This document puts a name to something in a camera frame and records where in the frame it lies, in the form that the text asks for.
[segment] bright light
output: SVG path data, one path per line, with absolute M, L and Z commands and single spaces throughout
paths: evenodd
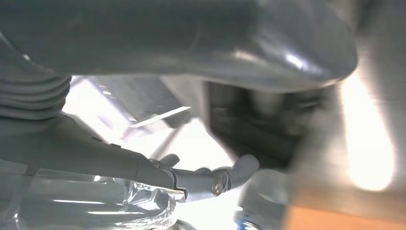
M 156 210 L 159 209 L 158 205 L 155 204 L 154 202 L 145 202 L 141 203 L 138 205 L 140 208 L 143 208 L 145 210 Z
M 25 60 L 28 60 L 28 61 L 31 60 L 31 58 L 26 54 L 23 54 L 23 57 L 25 58 Z
M 250 53 L 248 53 L 246 51 L 242 51 L 242 50 L 237 50 L 236 52 L 234 52 L 234 57 L 244 60 L 244 61 L 263 62 L 261 59 L 259 59 L 254 54 L 250 54 Z
M 157 116 L 155 116 L 153 118 L 150 118 L 148 120 L 138 122 L 138 123 L 136 123 L 134 125 L 131 125 L 130 127 L 139 128 L 139 127 L 142 127 L 142 126 L 146 126 L 146 125 L 149 125 L 149 124 L 152 124 L 154 122 L 160 121 L 162 119 L 165 119 L 167 117 L 178 114 L 178 113 L 183 112 L 183 111 L 188 110 L 188 109 L 190 109 L 190 107 L 188 107 L 188 106 L 179 107 L 179 108 L 176 108 L 176 109 L 171 110 L 169 112 L 157 115 Z
M 294 64 L 298 69 L 303 69 L 306 66 L 306 64 L 302 62 L 300 58 L 293 56 L 291 54 L 287 54 L 285 56 L 285 59 L 290 63 Z
M 253 224 L 249 223 L 249 222 L 243 222 L 241 223 L 241 225 L 244 227 L 243 229 L 245 230 L 258 230 L 257 227 L 255 227 Z
M 99 175 L 94 176 L 94 181 L 95 181 L 95 182 L 98 182 L 100 179 L 101 179 L 101 177 L 100 177 Z
M 81 200 L 54 200 L 55 202 L 60 203 L 76 203 L 76 204 L 104 204 L 102 202 L 94 202 L 94 201 L 81 201 Z
M 349 175 L 359 188 L 382 191 L 390 184 L 395 170 L 394 149 L 383 119 L 358 74 L 343 82 L 340 93 Z
M 127 215 L 127 214 L 143 214 L 142 212 L 88 212 L 94 215 Z
M 84 79 L 70 89 L 62 111 L 76 115 L 108 143 L 122 145 L 121 137 L 131 124 L 125 114 L 110 102 L 100 89 Z

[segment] bolt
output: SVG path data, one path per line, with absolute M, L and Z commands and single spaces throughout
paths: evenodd
M 220 195 L 223 192 L 223 184 L 220 182 L 217 182 L 213 186 L 213 193 L 215 196 Z
M 159 161 L 155 160 L 155 159 L 149 159 L 149 161 L 157 168 L 161 167 L 161 164 Z

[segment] clear plastic wrap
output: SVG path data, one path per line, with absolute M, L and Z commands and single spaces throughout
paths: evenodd
M 0 179 L 0 230 L 166 229 L 185 199 L 182 191 L 53 170 L 0 170 Z

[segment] gray metal component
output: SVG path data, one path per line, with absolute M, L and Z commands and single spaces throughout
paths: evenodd
M 1 118 L 0 126 L 4 161 L 173 188 L 171 177 L 143 155 L 94 140 L 70 117 L 59 115 L 45 121 Z
M 295 92 L 357 64 L 351 32 L 323 0 L 1 1 L 0 28 L 21 56 L 67 75 Z
M 171 170 L 175 177 L 176 189 L 185 191 L 186 202 L 213 198 L 213 186 L 221 183 L 219 178 L 198 172 Z
M 175 154 L 169 154 L 162 158 L 159 162 L 164 169 L 173 168 L 180 161 L 179 157 Z
M 149 161 L 156 167 L 156 168 L 161 168 L 161 163 L 155 159 L 149 159 Z
M 246 155 L 238 159 L 233 167 L 214 171 L 206 168 L 195 172 L 170 170 L 174 175 L 175 187 L 184 190 L 186 201 L 196 201 L 219 196 L 223 192 L 239 187 L 257 171 L 259 163 L 255 157 Z

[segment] orange surface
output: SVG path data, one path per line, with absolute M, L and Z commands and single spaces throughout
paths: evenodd
M 406 230 L 399 223 L 304 207 L 291 207 L 285 225 L 285 230 Z

